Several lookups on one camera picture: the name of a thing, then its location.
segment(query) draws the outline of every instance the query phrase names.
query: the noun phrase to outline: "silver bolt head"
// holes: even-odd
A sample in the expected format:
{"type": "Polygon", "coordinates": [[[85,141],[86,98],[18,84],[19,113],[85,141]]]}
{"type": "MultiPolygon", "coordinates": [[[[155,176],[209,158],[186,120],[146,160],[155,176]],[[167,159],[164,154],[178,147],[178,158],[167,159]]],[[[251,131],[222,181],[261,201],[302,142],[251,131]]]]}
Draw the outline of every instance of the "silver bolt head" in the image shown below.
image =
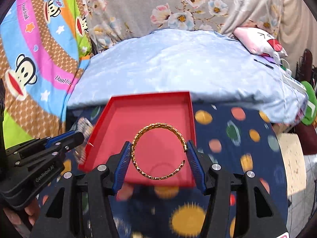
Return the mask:
{"type": "Polygon", "coordinates": [[[99,165],[98,167],[97,167],[97,169],[98,169],[98,171],[104,171],[104,170],[106,170],[107,169],[107,166],[106,165],[99,165]]]}
{"type": "Polygon", "coordinates": [[[213,164],[211,167],[212,167],[212,169],[214,169],[216,171],[219,171],[221,169],[221,165],[219,165],[219,164],[213,164]]]}
{"type": "Polygon", "coordinates": [[[65,178],[65,179],[68,179],[68,178],[70,178],[70,177],[72,177],[72,173],[71,173],[71,172],[66,172],[66,173],[64,173],[64,178],[65,178]]]}
{"type": "Polygon", "coordinates": [[[247,171],[247,176],[253,178],[256,174],[252,171],[247,171]]]}

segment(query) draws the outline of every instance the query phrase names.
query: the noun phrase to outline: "paul frank blanket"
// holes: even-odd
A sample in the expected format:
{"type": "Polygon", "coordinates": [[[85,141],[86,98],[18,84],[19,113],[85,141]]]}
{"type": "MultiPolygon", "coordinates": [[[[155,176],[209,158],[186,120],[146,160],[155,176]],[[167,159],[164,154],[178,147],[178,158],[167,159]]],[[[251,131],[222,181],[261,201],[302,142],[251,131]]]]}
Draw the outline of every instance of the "paul frank blanket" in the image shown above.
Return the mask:
{"type": "Polygon", "coordinates": [[[6,148],[65,131],[66,104],[89,64],[82,0],[16,0],[0,26],[6,148]]]}

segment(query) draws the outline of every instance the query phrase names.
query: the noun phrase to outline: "blue bedsheet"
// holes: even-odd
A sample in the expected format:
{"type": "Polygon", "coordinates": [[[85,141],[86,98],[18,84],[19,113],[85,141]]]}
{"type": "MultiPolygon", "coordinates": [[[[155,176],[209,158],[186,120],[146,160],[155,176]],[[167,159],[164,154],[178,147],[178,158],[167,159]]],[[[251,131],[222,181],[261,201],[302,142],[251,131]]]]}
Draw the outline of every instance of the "blue bedsheet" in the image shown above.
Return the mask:
{"type": "Polygon", "coordinates": [[[94,56],[69,109],[105,104],[114,95],[190,91],[192,101],[228,102],[292,123],[307,96],[281,81],[278,66],[213,31],[164,29],[124,40],[94,56]]]}

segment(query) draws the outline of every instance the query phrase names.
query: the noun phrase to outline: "cartoon face pillow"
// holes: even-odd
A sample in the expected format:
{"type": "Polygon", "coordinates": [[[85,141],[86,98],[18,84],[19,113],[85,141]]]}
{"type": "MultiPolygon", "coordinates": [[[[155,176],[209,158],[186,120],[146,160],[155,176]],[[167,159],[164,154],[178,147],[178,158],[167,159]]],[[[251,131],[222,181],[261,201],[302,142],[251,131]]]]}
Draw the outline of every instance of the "cartoon face pillow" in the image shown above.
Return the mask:
{"type": "Polygon", "coordinates": [[[236,28],[233,34],[252,54],[274,57],[274,52],[277,52],[280,58],[287,56],[279,41],[262,29],[236,28]]]}

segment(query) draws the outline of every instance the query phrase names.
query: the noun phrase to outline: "bangle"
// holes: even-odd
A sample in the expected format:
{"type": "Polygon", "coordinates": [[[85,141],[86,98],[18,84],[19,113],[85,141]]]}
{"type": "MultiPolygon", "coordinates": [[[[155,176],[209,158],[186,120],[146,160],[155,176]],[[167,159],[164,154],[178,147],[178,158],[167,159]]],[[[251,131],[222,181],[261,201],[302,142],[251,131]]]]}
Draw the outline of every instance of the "bangle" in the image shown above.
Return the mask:
{"type": "Polygon", "coordinates": [[[135,168],[138,170],[138,172],[140,172],[143,176],[151,179],[151,180],[164,180],[164,179],[167,179],[167,178],[170,178],[171,176],[173,176],[174,174],[178,173],[179,170],[184,166],[185,164],[185,160],[183,160],[183,162],[180,164],[179,167],[176,168],[176,170],[172,173],[170,173],[169,175],[167,176],[162,176],[162,177],[153,177],[153,176],[149,176],[147,175],[145,172],[143,172],[140,167],[137,165],[137,161],[135,160],[135,147],[137,145],[137,142],[139,141],[140,137],[148,132],[149,130],[153,130],[153,129],[159,129],[159,128],[163,128],[163,129],[166,129],[166,130],[169,130],[171,131],[172,133],[174,133],[177,138],[180,140],[180,142],[182,143],[182,146],[184,148],[184,152],[187,151],[187,145],[186,145],[186,141],[185,139],[183,138],[183,136],[181,135],[181,133],[175,129],[173,126],[167,124],[167,123],[162,123],[162,122],[157,122],[157,123],[152,123],[148,126],[145,126],[143,129],[141,129],[137,134],[136,136],[134,137],[133,141],[132,141],[132,146],[131,146],[131,159],[132,159],[132,163],[133,165],[135,166],[135,168]]]}

